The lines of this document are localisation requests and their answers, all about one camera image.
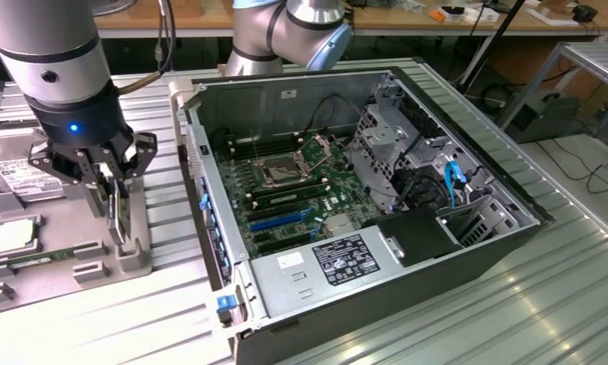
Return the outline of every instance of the blue pcie slot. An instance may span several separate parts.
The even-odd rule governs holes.
[[[283,226],[284,224],[298,223],[307,218],[310,209],[287,215],[284,217],[274,218],[270,221],[259,222],[251,225],[251,232],[259,232],[260,230],[270,230],[271,228]]]

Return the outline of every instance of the motherboard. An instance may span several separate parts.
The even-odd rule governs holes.
[[[355,231],[383,213],[333,135],[234,144],[216,161],[252,258]]]

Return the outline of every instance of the blue cable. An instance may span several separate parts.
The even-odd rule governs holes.
[[[446,164],[445,167],[445,181],[446,188],[449,189],[450,194],[450,206],[455,208],[455,190],[454,190],[454,177],[459,179],[463,183],[467,182],[467,177],[463,174],[462,169],[459,168],[458,162],[451,161]]]

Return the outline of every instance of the metal rack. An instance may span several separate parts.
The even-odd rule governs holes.
[[[537,91],[543,80],[547,78],[549,72],[558,66],[563,58],[573,61],[573,64],[577,65],[577,70],[573,71],[570,75],[566,75],[562,82],[558,83],[557,89],[563,90],[566,88],[574,75],[581,70],[586,70],[595,75],[601,81],[608,84],[608,43],[559,43],[557,48],[551,51],[539,72],[527,84],[526,89],[521,92],[521,95],[515,98],[514,102],[505,108],[505,111],[499,116],[497,124],[502,129],[506,129],[510,125],[526,103],[527,97]],[[607,122],[608,113],[605,115],[601,126]]]

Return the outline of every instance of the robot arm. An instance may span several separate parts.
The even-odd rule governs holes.
[[[282,72],[284,57],[330,69],[353,36],[338,0],[235,0],[235,48],[226,76]]]
[[[158,141],[126,124],[88,2],[0,0],[0,57],[48,135],[30,163],[100,189],[99,163],[120,181],[140,176]]]
[[[338,0],[235,0],[226,75],[280,72],[279,56],[309,70],[331,68],[351,38],[343,16]],[[123,181],[144,173],[158,151],[155,135],[127,126],[118,98],[162,72],[115,87],[87,0],[0,0],[0,57],[48,135],[30,163],[106,196],[99,165]]]

